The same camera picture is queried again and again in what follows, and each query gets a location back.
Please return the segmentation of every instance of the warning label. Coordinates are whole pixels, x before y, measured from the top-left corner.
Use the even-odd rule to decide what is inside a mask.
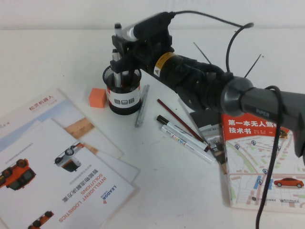
[[[157,61],[154,69],[153,69],[153,73],[160,77],[160,71],[163,67],[163,65],[165,64],[165,62],[170,59],[172,56],[175,56],[175,54],[173,52],[166,52],[164,53]]]

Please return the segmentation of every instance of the white paper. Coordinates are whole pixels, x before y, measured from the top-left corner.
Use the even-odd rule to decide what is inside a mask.
[[[121,177],[123,177],[128,183],[132,183],[134,179],[139,174],[140,170],[132,167],[125,162],[122,162],[118,159],[109,156],[104,152],[97,152],[96,156],[105,162],[110,168],[112,168],[115,172],[117,172]]]
[[[0,216],[10,229],[28,228],[46,211],[54,215],[42,225],[44,229],[98,228],[132,193],[130,184],[86,148],[75,154],[81,162],[75,172],[54,164],[55,158],[77,142],[48,119],[2,151],[0,171],[27,159],[36,174],[21,189],[0,188]],[[13,175],[18,178],[15,169]]]
[[[0,152],[25,134],[31,126],[53,119],[62,128],[82,120],[85,116],[58,90],[50,90],[19,109],[0,118]],[[80,137],[80,141],[114,158],[123,153],[96,127]]]

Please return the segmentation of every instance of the pen holder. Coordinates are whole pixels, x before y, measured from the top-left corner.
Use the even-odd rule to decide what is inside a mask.
[[[141,71],[135,70],[129,73],[130,80],[122,82],[122,87],[114,84],[114,74],[111,66],[107,67],[103,73],[103,80],[107,85],[107,98],[110,109],[119,115],[130,115],[141,107],[140,80]]]

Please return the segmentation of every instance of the black cable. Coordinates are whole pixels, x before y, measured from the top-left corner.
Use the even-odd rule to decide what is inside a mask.
[[[243,27],[242,25],[239,25],[239,24],[235,24],[233,22],[230,22],[230,21],[226,21],[226,20],[223,20],[221,18],[217,18],[215,16],[212,16],[210,14],[206,14],[206,13],[201,13],[201,12],[198,12],[198,11],[194,11],[194,10],[183,10],[183,11],[178,11],[178,12],[174,12],[175,15],[177,14],[183,14],[183,13],[193,13],[193,14],[198,14],[198,15],[202,15],[202,16],[205,16],[205,17],[208,17],[208,18],[212,18],[212,19],[215,19],[217,21],[221,21],[223,23],[226,23],[226,24],[229,24],[229,25],[233,25],[233,26],[236,26],[236,27]]]
[[[229,45],[228,45],[228,48],[227,48],[227,54],[225,56],[225,65],[226,65],[226,68],[227,68],[227,72],[230,72],[230,67],[229,67],[229,55],[230,55],[230,49],[231,49],[231,46],[232,46],[232,43],[235,39],[235,37],[241,32],[243,31],[244,29],[248,29],[248,28],[251,28],[253,27],[254,24],[253,23],[248,23],[244,26],[242,26],[241,28],[238,29],[238,31],[236,31],[236,33],[233,35],[233,37],[231,38],[230,42],[229,42]]]
[[[247,74],[244,76],[244,78],[247,78],[248,74],[250,73],[250,71],[254,68],[254,66],[256,65],[256,63],[258,62],[259,58],[261,57],[261,54],[259,54],[258,58],[256,59],[256,61],[254,62],[254,64],[251,66],[251,68],[249,69],[249,71],[247,72]]]
[[[258,212],[256,215],[256,222],[255,222],[256,229],[259,229],[259,221],[260,221],[260,218],[261,218],[264,206],[265,206],[267,193],[268,193],[268,189],[269,189],[269,184],[270,184],[270,180],[271,180],[271,175],[272,175],[273,167],[275,165],[278,140],[280,138],[281,124],[283,121],[283,99],[282,99],[282,94],[281,94],[280,89],[276,86],[269,86],[269,87],[266,87],[266,89],[274,89],[274,93],[278,100],[278,111],[277,111],[278,117],[277,117],[277,122],[276,122],[276,131],[275,131],[275,137],[274,137],[275,139],[273,142],[273,148],[272,148],[272,153],[271,153],[271,158],[270,158],[269,169],[268,169],[268,173],[267,173],[267,177],[266,177],[265,187],[263,190],[261,204],[259,206],[259,209],[258,209]]]
[[[210,62],[210,60],[207,58],[207,56],[204,54],[204,52],[198,47],[198,45],[195,43],[195,42],[193,42],[194,43],[194,45],[197,47],[197,49],[199,50],[199,52],[201,52],[201,54],[205,57],[205,59],[209,62],[209,64],[212,64],[211,62]]]

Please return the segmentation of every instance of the orange sponge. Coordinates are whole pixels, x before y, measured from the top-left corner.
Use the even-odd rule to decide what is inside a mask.
[[[89,95],[89,103],[91,107],[104,108],[107,101],[105,89],[92,88]]]

